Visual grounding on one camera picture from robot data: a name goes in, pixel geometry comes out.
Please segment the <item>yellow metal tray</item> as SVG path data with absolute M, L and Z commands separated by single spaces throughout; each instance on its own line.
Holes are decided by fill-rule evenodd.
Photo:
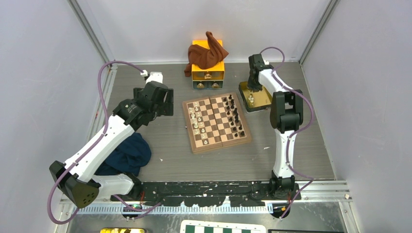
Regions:
M 265 87 L 262 90 L 253 92 L 247 88 L 247 81 L 239 84 L 239 93 L 245 105 L 246 112 L 253 113 L 268 110 L 272 104 L 272 96 Z

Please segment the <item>wooden chess board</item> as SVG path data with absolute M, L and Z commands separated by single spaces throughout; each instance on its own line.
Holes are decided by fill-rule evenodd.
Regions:
M 199 112 L 195 112 L 195 102 L 199 104 Z M 188 103 L 193 103 L 195 118 L 197 120 L 201 117 L 201 122 L 197 120 L 196 124 L 192 124 Z M 182 107 L 193 153 L 241 145 L 252 141 L 241 102 L 234 92 L 186 100 L 182 102 Z M 204 133 L 207 135 L 204 139 L 201 138 L 202 128 L 205 129 Z M 199 130 L 199 134 L 194 133 L 195 129 Z M 240 137 L 242 131 L 245 133 L 244 137 Z

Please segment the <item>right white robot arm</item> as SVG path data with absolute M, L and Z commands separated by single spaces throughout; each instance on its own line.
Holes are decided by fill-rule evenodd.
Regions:
M 303 99 L 292 92 L 261 54 L 249 56 L 248 61 L 248 89 L 260 91 L 265 88 L 272 95 L 270 124 L 275 130 L 276 152 L 269 188 L 271 196 L 280 200 L 295 187 L 293 153 L 296 132 L 303 123 Z

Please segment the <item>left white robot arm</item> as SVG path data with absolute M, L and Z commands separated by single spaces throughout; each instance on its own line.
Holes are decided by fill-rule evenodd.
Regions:
M 58 188 L 79 209 L 95 199 L 122 195 L 137 200 L 141 181 L 130 172 L 100 176 L 95 172 L 115 148 L 141 126 L 160 116 L 173 115 L 173 89 L 163 84 L 161 72 L 151 72 L 144 88 L 121 101 L 104 126 L 80 151 L 65 162 L 54 161 L 49 170 Z

